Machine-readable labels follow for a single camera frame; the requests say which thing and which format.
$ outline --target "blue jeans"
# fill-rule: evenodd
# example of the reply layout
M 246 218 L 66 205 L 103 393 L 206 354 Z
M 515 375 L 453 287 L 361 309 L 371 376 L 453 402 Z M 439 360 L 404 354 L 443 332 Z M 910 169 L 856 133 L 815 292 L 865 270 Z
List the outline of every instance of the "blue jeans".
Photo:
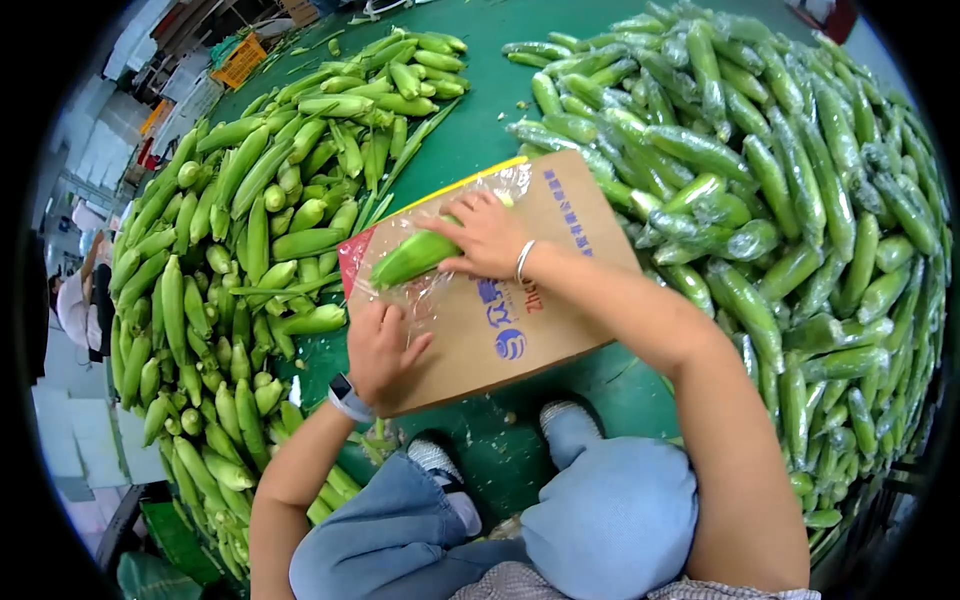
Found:
M 290 564 L 298 600 L 448 600 L 506 561 L 531 564 L 577 600 L 624 600 L 670 582 L 697 520 L 696 480 L 677 447 L 646 438 L 576 441 L 569 465 L 520 517 L 522 536 L 464 544 L 443 490 L 402 452 L 300 543 Z M 565 458 L 558 460 L 558 454 Z

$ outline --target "cardboard sheet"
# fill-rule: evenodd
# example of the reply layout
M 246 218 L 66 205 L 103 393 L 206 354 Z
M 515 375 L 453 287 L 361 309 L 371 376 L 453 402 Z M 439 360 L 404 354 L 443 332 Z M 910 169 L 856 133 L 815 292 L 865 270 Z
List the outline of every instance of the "cardboard sheet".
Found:
M 639 272 L 633 248 L 579 154 L 571 150 L 542 156 L 523 168 L 529 184 L 512 210 L 533 239 Z M 372 265 L 413 234 L 398 224 L 409 223 L 414 214 L 436 214 L 470 187 L 468 182 L 411 206 L 341 244 L 338 253 L 351 313 L 373 299 L 364 285 Z M 382 295 L 394 302 L 406 298 L 415 332 L 434 333 L 430 348 L 393 390 L 392 414 L 485 392 L 612 340 L 609 332 L 535 281 L 520 284 L 463 274 L 440 283 L 437 279 L 436 272 L 426 274 Z

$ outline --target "worker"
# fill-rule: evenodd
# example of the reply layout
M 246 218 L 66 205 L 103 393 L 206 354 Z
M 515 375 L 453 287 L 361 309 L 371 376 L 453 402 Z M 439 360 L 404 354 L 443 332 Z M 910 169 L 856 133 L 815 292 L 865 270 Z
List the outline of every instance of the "worker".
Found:
M 87 348 L 90 360 L 96 363 L 110 355 L 113 320 L 113 302 L 108 291 L 110 267 L 106 263 L 96 264 L 103 242 L 104 233 L 98 231 L 77 273 L 61 279 L 58 272 L 47 279 L 50 305 L 55 308 L 64 333 L 77 346 Z
M 559 474 L 520 516 L 518 538 L 470 542 L 481 523 L 463 475 L 426 436 L 311 531 L 306 509 L 355 422 L 389 413 L 391 385 L 430 344 L 425 333 L 407 347 L 402 311 L 373 301 L 352 315 L 348 389 L 334 381 L 260 480 L 252 600 L 818 598 L 774 426 L 710 318 L 641 274 L 531 239 L 492 194 L 443 212 L 461 225 L 420 222 L 464 252 L 441 272 L 533 279 L 593 318 L 673 382 L 686 453 L 604 440 L 583 400 L 558 396 L 540 426 Z

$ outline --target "white shirt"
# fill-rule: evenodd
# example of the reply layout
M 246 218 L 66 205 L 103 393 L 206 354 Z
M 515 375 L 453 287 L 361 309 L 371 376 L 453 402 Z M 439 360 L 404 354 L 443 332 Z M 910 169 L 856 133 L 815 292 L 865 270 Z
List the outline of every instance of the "white shirt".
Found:
M 57 292 L 57 316 L 63 331 L 74 344 L 100 349 L 103 331 L 97 323 L 97 307 L 84 299 L 80 271 L 68 277 Z

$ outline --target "watch strap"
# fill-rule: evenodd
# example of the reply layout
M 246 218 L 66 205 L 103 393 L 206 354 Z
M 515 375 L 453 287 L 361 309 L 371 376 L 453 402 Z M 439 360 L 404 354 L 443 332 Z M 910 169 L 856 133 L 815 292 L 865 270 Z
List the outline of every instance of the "watch strap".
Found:
M 347 378 L 342 374 L 338 374 L 337 378 L 343 377 L 343 381 L 348 383 Z M 349 385 L 349 391 L 339 397 L 333 391 L 333 385 L 329 386 L 327 391 L 327 401 L 333 402 L 333 405 L 340 409 L 340 412 L 344 413 L 353 420 L 370 423 L 376 420 L 376 414 L 373 412 L 373 408 L 364 403 L 360 399 L 360 396 L 354 391 L 353 385 Z

